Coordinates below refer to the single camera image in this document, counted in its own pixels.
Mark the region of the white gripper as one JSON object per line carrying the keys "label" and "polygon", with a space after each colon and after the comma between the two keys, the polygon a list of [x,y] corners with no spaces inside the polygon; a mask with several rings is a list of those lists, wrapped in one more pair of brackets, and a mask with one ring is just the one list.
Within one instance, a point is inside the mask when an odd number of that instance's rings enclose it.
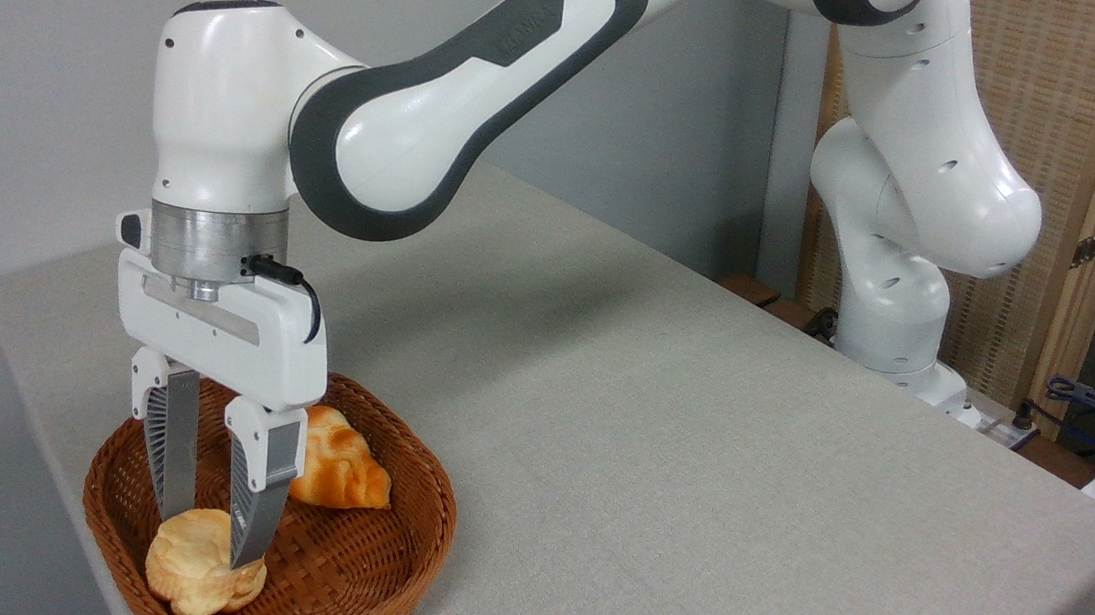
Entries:
{"label": "white gripper", "polygon": [[116,267],[124,330],[145,345],[130,362],[130,394],[161,520],[194,508],[200,371],[243,396],[224,408],[230,568],[257,562],[283,520],[290,483],[304,472],[308,418],[295,408],[327,391],[326,333],[308,338],[310,295],[261,277],[223,285],[216,302],[204,302],[176,293],[139,251],[122,250]]}

